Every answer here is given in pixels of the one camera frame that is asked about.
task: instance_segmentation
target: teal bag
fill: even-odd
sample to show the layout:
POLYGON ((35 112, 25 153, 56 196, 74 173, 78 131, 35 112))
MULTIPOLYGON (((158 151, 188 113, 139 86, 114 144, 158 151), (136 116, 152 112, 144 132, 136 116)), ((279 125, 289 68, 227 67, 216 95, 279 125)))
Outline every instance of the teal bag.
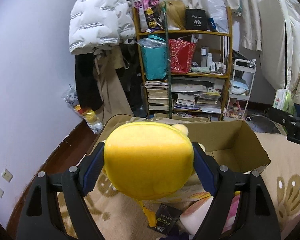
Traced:
MULTIPOLYGON (((146 39, 154 39, 166 43, 165 39, 154 35, 149 35, 146 39)), ((154 48, 150 48, 149 46, 145 47, 140 43, 139 45, 141 46, 142 61, 146 71, 147 79, 164 79, 167 70, 167 45, 159 44, 154 48)))

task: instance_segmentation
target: red bag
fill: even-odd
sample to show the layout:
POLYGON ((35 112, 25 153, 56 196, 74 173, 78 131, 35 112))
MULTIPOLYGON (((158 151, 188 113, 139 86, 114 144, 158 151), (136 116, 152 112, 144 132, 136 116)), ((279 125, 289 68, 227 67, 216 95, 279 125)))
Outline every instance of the red bag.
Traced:
POLYGON ((171 73, 185 74, 191 68, 195 43, 169 39, 171 73))

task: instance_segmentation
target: white puffer jacket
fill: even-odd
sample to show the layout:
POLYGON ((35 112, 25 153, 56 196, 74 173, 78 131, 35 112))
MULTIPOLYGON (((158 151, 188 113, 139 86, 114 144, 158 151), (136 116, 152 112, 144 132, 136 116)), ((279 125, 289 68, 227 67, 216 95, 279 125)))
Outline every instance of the white puffer jacket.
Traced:
POLYGON ((127 0, 77 0, 74 4, 69 28, 72 54, 97 54, 134 37, 127 0))

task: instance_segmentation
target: white storage cart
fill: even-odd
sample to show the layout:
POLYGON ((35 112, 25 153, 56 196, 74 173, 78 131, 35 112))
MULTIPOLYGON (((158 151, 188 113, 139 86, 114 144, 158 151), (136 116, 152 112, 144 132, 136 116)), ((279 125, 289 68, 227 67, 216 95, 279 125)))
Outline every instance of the white storage cart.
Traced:
POLYGON ((227 104, 227 107, 226 107, 226 111, 224 113, 223 120, 231 121, 231 120, 237 119, 237 118, 226 116, 226 114, 228 112, 228 109, 229 109, 229 104, 230 104, 231 98, 235 98, 236 100, 246 101, 246 105, 244 107, 244 111, 242 112, 242 115, 241 115, 240 119, 242 119, 244 117, 244 114, 245 114, 245 112, 247 110, 248 102, 249 102, 249 99, 250 99, 250 95, 251 95, 251 91, 252 91, 252 86, 253 86, 253 81, 254 81, 255 74, 256 74, 256 64, 255 63, 253 63, 251 61, 248 61, 248 60, 244 60, 244 59, 236 59, 234 61, 232 83, 231 83, 231 86, 230 86, 230 88, 228 90, 229 91, 229 98, 228 98, 228 104, 227 104), (252 67, 239 66, 239 65, 237 65, 237 62, 248 63, 249 65, 252 65, 252 67), (248 93, 246 93, 247 95, 235 95, 235 94, 231 93, 232 87, 233 87, 233 84, 234 84, 234 74, 235 74, 235 71, 243 71, 243 72, 252 73, 252 75, 253 75, 252 76, 252 81, 251 81, 251 85, 250 85, 249 91, 248 91, 248 93))

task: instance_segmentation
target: stack of books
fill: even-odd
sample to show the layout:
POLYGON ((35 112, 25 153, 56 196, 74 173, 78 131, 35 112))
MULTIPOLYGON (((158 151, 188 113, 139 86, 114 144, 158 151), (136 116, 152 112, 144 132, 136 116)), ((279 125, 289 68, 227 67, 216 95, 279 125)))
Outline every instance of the stack of books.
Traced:
POLYGON ((145 84, 148 94, 149 110, 169 110, 168 81, 147 81, 145 84))
POLYGON ((221 114, 221 93, 213 88, 206 91, 192 91, 177 93, 174 108, 178 110, 199 110, 204 113, 221 114))

